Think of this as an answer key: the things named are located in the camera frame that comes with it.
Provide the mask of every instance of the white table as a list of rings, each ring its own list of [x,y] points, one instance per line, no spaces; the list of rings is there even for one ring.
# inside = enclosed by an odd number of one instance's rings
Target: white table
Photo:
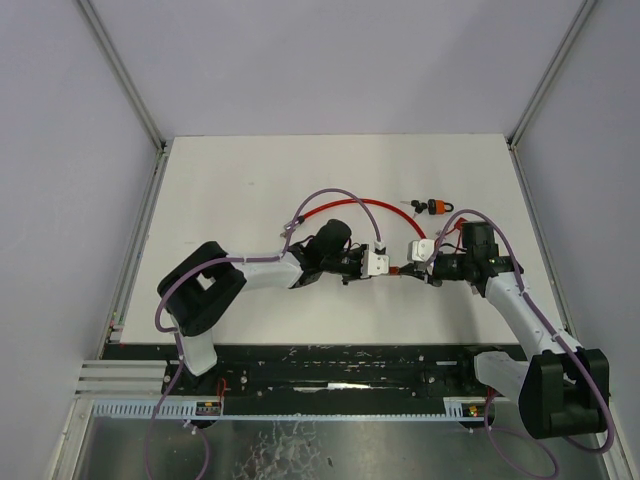
[[[326,187],[398,206],[400,200],[441,198],[456,209],[484,212],[512,242],[540,305],[557,315],[501,135],[181,137],[171,149],[121,341],[173,343],[154,328],[158,282],[209,240],[238,253],[277,251],[282,226],[296,207]],[[305,210],[339,198],[321,196]],[[371,209],[391,264],[404,265],[415,232],[391,212]],[[355,205],[318,214],[294,241],[330,218],[345,221],[355,242],[373,242],[371,224]],[[434,238],[446,217],[423,213],[416,220]],[[166,312],[163,324],[170,325]],[[329,274],[297,290],[241,293],[214,334],[226,344],[515,342],[500,315],[464,282],[433,288],[413,278],[386,277],[344,287]]]

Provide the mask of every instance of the gray wall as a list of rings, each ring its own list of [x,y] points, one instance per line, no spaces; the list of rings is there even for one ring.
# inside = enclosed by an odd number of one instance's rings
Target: gray wall
[[[640,463],[640,3],[600,2],[520,153],[580,339]]]
[[[162,133],[508,133],[581,0],[94,0]]]
[[[70,0],[0,14],[0,476],[39,478],[154,151]]]

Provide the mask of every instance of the gray floor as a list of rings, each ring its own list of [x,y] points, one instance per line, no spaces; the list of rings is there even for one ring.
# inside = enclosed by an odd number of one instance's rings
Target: gray floor
[[[87,437],[80,480],[145,479],[142,445],[147,421],[95,419]],[[499,425],[522,428],[517,410],[500,405]],[[212,458],[207,479],[518,479],[482,430],[457,423],[218,422],[207,432]],[[542,475],[550,462],[535,446],[500,439],[515,461]],[[606,479],[599,457],[562,439],[548,442],[560,461],[560,479]],[[204,447],[178,422],[157,422],[150,448],[154,480],[196,477]]]

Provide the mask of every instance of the red tube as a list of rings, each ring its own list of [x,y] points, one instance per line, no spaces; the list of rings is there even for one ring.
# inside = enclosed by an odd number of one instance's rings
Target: red tube
[[[361,200],[364,203],[368,204],[368,205],[376,205],[378,207],[382,207],[382,208],[386,208],[387,210],[391,210],[393,213],[397,213],[402,218],[404,218],[407,222],[409,222],[409,224],[413,227],[413,229],[420,236],[420,238],[427,238],[425,233],[420,228],[420,225],[418,225],[413,218],[411,218],[409,215],[404,213],[399,208],[394,207],[393,205],[390,205],[388,203],[381,202],[379,200],[372,200],[371,198],[362,198]],[[338,207],[340,205],[349,205],[351,203],[356,203],[356,201],[354,199],[352,199],[352,198],[347,198],[347,199],[344,199],[344,200],[337,200],[335,202],[329,202],[329,203],[326,203],[324,205],[320,205],[319,207],[316,207],[313,210],[309,210],[307,213],[303,213],[302,216],[304,217],[305,220],[307,220],[309,217],[312,217],[316,213],[320,213],[320,212],[322,212],[324,210],[327,210],[327,209],[333,208],[333,207]]]

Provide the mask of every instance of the red hose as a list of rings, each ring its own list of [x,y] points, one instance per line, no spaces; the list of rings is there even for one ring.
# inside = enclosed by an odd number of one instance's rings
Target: red hose
[[[378,207],[382,207],[382,208],[386,208],[387,210],[391,210],[393,213],[397,213],[402,218],[404,218],[407,222],[409,222],[409,224],[413,227],[413,229],[420,236],[420,238],[427,238],[425,233],[420,228],[420,225],[418,225],[413,218],[411,218],[409,215],[404,213],[399,208],[394,207],[393,205],[390,205],[388,203],[381,202],[379,200],[372,200],[371,198],[362,198],[361,200],[364,203],[368,204],[368,205],[376,205]],[[347,198],[345,200],[337,200],[335,202],[325,203],[324,205],[320,205],[319,207],[316,207],[313,210],[309,210],[307,213],[303,213],[302,217],[304,217],[304,219],[307,220],[309,217],[312,217],[316,213],[320,213],[320,212],[322,212],[324,210],[327,210],[327,209],[333,208],[333,207],[337,207],[337,206],[340,206],[340,205],[349,205],[351,203],[356,203],[356,201],[354,199],[352,199],[352,198]]]

